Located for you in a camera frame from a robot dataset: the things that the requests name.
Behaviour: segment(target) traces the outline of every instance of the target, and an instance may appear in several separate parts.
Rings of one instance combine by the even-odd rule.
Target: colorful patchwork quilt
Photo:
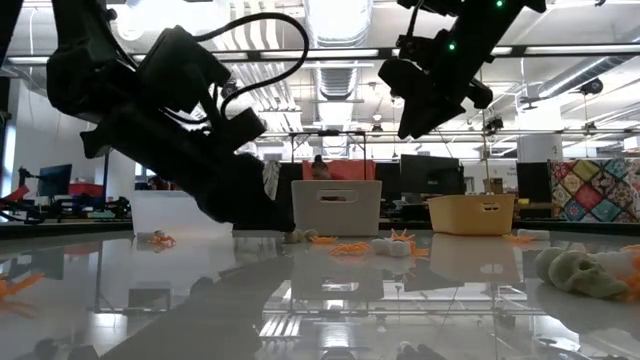
[[[560,218],[576,222],[637,222],[632,164],[622,158],[549,162]]]

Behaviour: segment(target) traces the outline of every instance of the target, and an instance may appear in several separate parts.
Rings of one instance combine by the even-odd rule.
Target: fluorescent light
[[[525,54],[553,55],[576,53],[626,53],[635,51],[640,52],[640,44],[530,46],[525,50]]]
[[[245,52],[212,52],[213,56],[218,58],[218,60],[222,61],[240,61],[247,60],[247,53]],[[146,57],[146,55],[133,55],[133,60],[142,61]]]
[[[508,55],[511,54],[511,46],[496,46],[491,51],[491,55]]]
[[[12,65],[46,65],[48,56],[9,56]]]
[[[246,60],[247,53],[245,52],[212,52],[213,56],[218,60],[234,61],[234,60]]]
[[[22,4],[22,8],[24,9],[35,9],[35,8],[51,8],[51,1],[43,1],[43,0],[25,0]]]
[[[511,54],[511,46],[496,46],[493,48],[493,51],[491,51],[491,55],[509,55],[509,54]],[[391,50],[391,55],[399,56],[400,49]]]
[[[373,63],[311,63],[302,65],[303,69],[368,69],[375,65]]]
[[[265,59],[282,59],[282,58],[299,58],[302,51],[265,51],[262,57]],[[325,59],[325,58],[374,58],[378,56],[378,49],[314,49],[310,50],[308,58]]]

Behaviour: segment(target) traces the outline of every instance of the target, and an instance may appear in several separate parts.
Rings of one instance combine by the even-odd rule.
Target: computer monitor
[[[517,163],[518,197],[532,203],[550,203],[551,176],[546,162]]]
[[[460,161],[422,155],[402,155],[400,174],[403,193],[464,194],[464,169]]]
[[[42,168],[38,179],[38,196],[68,195],[71,164]]]
[[[400,200],[400,163],[376,163],[376,180],[382,181],[382,197],[387,201]]]

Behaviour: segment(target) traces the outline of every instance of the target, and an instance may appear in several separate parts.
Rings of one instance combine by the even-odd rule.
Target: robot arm
[[[397,59],[385,61],[378,75],[392,94],[405,99],[398,136],[419,138],[465,112],[468,97],[476,109],[486,109],[493,93],[475,79],[491,51],[526,6],[542,13],[545,0],[398,0],[414,7],[409,30],[400,35]],[[434,39],[413,35],[419,10],[457,16],[450,30]]]
[[[192,195],[198,207],[220,222],[292,231],[295,224],[264,192],[263,164],[249,154],[235,154],[266,129],[247,109],[227,119],[228,103],[241,93],[278,82],[298,70],[306,59],[309,39],[293,18],[261,13],[235,20],[201,36],[180,26],[165,29],[138,65],[118,45],[109,21],[116,14],[105,0],[52,0],[58,48],[47,63],[47,93],[61,112],[97,124],[81,133],[88,158],[114,148],[176,183]],[[304,40],[301,59],[271,80],[230,94],[217,108],[217,91],[231,73],[198,44],[234,27],[261,19],[293,25]],[[200,103],[207,117],[184,119]],[[178,122],[208,123],[187,130]]]

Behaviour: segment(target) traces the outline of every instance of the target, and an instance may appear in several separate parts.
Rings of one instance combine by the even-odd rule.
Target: cable
[[[440,129],[436,128],[436,131],[438,132],[438,134],[440,134],[440,139],[442,139],[442,143],[444,144],[444,147],[447,148],[447,151],[449,152],[449,156],[453,159],[453,154],[451,153],[451,150],[449,149],[449,144],[447,144],[447,141],[444,139],[444,136],[442,136],[442,133],[440,132]]]
[[[120,45],[120,43],[118,43],[118,41],[116,40],[115,36],[113,36],[113,33],[111,32],[111,29],[108,26],[108,23],[105,21],[102,21],[101,17],[100,17],[100,8],[96,7],[95,8],[95,12],[94,14],[96,15],[96,20],[98,21],[98,23],[100,24],[100,29],[104,32],[105,37],[107,38],[107,40],[111,43],[112,46],[115,47],[116,52],[122,56],[122,58],[134,69],[138,68],[138,64],[129,56],[129,54],[126,53],[126,51],[124,51],[124,49],[122,48],[122,46]],[[296,28],[296,30],[298,30],[298,32],[300,33],[300,35],[302,35],[302,41],[304,43],[303,46],[303,50],[302,50],[302,56],[300,57],[300,59],[287,71],[283,72],[282,74],[275,76],[271,79],[267,79],[249,86],[246,86],[242,89],[239,89],[238,91],[233,92],[232,94],[230,94],[223,102],[222,102],[222,106],[220,107],[220,113],[222,115],[223,120],[228,120],[227,115],[226,115],[226,110],[227,110],[227,106],[229,105],[229,103],[233,100],[235,100],[236,98],[238,98],[240,95],[247,93],[249,91],[255,90],[255,89],[259,89],[261,87],[265,87],[265,86],[269,86],[272,84],[275,84],[279,81],[282,81],[284,79],[286,79],[287,77],[293,75],[293,73],[295,73],[296,71],[298,71],[298,69],[300,69],[302,67],[302,65],[304,64],[305,60],[307,59],[307,55],[309,54],[309,35],[307,34],[307,31],[304,29],[304,27],[298,22],[296,21],[293,17],[288,16],[288,15],[284,15],[281,13],[275,13],[275,12],[264,12],[264,13],[258,13],[258,14],[251,14],[251,15],[247,15],[245,17],[242,17],[240,19],[236,19],[233,20],[231,22],[229,22],[228,24],[226,24],[225,26],[218,28],[216,30],[210,31],[208,33],[202,34],[202,35],[198,35],[198,36],[194,36],[194,40],[196,40],[197,42],[203,42],[203,41],[207,41],[207,40],[211,40],[216,36],[219,36],[221,34],[224,34],[225,32],[235,29],[238,26],[242,26],[254,21],[259,21],[259,20],[281,20],[284,21],[286,23],[291,24],[294,28]],[[162,111],[165,115],[171,117],[173,120],[185,123],[185,124],[190,124],[190,125],[199,125],[199,124],[203,124],[205,122],[207,122],[209,120],[209,116],[206,116],[202,119],[199,120],[191,120],[191,119],[187,119],[184,118],[174,112],[172,112],[171,110],[168,109],[160,109],[160,111]]]
[[[236,98],[238,98],[240,95],[247,93],[249,91],[255,90],[255,89],[259,89],[261,87],[265,87],[265,86],[269,86],[272,84],[275,84],[279,81],[282,81],[286,78],[288,78],[289,76],[293,75],[293,73],[295,73],[296,71],[298,71],[298,69],[300,69],[302,67],[302,65],[304,64],[305,60],[307,59],[307,55],[309,54],[309,35],[307,34],[307,31],[304,29],[304,27],[298,22],[296,21],[294,18],[292,18],[291,16],[288,15],[284,15],[281,13],[269,13],[269,12],[264,12],[264,13],[259,13],[259,14],[251,14],[251,15],[247,15],[243,18],[231,21],[230,23],[228,23],[227,25],[213,30],[211,32],[208,32],[206,34],[203,35],[198,35],[198,36],[194,36],[194,39],[198,42],[202,42],[202,41],[207,41],[207,40],[211,40],[216,36],[219,36],[221,34],[224,34],[225,32],[232,30],[238,26],[242,26],[245,24],[248,24],[250,22],[254,22],[254,21],[258,21],[258,20],[281,20],[284,21],[286,23],[289,23],[290,25],[292,25],[294,28],[296,28],[296,30],[298,30],[298,32],[300,33],[300,35],[302,36],[302,41],[304,42],[303,44],[303,49],[302,49],[302,55],[300,56],[300,59],[298,59],[298,61],[291,67],[289,68],[289,70],[283,72],[282,74],[275,76],[271,79],[267,79],[261,82],[257,82],[255,84],[246,86],[234,93],[232,93],[231,95],[229,95],[226,99],[224,99],[224,101],[222,102],[222,106],[220,107],[220,113],[222,115],[222,118],[224,120],[228,120],[227,118],[227,106],[229,105],[229,103],[233,100],[235,100]]]
[[[418,18],[418,11],[420,11],[422,4],[424,4],[424,0],[418,1],[416,6],[413,8],[413,13],[411,14],[411,21],[409,21],[409,28],[407,29],[407,37],[413,36],[413,30],[416,27],[416,19]]]
[[[38,225],[38,224],[42,224],[45,221],[44,216],[35,208],[22,204],[18,201],[11,201],[11,200],[0,198],[0,205],[9,207],[8,209],[9,211],[11,211],[12,210],[11,208],[13,208],[14,211],[24,211],[27,213],[26,218],[21,219],[21,218],[17,218],[15,216],[9,215],[3,211],[0,211],[0,217],[3,217],[9,221],[23,221],[25,224],[29,224],[29,225]]]

